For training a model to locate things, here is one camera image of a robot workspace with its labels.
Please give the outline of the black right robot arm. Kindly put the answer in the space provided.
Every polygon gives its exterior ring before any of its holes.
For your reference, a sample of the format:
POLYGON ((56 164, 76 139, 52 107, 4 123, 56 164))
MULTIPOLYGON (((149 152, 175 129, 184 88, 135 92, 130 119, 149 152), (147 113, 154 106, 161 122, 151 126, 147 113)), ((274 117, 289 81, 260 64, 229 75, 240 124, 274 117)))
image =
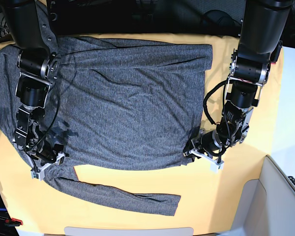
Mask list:
POLYGON ((67 156, 63 145, 51 146, 47 131, 39 129, 45 116, 45 105, 56 86, 59 54, 44 43, 36 3, 33 0, 2 0, 2 10, 10 33, 20 48, 17 66, 20 77, 15 94, 21 106, 16 114, 17 127, 13 144, 23 151, 31 166, 31 176, 42 180, 47 168, 60 164, 67 156))

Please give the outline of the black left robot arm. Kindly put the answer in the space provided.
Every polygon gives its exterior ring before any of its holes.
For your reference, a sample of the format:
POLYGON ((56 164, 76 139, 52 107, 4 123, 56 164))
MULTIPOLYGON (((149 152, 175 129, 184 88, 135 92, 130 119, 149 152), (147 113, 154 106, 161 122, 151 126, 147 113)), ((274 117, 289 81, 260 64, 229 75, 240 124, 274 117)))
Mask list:
POLYGON ((231 56, 226 80, 210 90, 203 101, 203 111, 216 128, 191 138, 184 157, 205 158, 216 166, 223 164, 228 148, 242 143, 249 130, 253 110, 258 106, 261 91, 268 81, 270 67, 276 63, 282 48, 281 36, 293 1, 248 0, 238 48, 231 56), (215 122, 207 109, 208 99, 223 88, 221 120, 215 122))

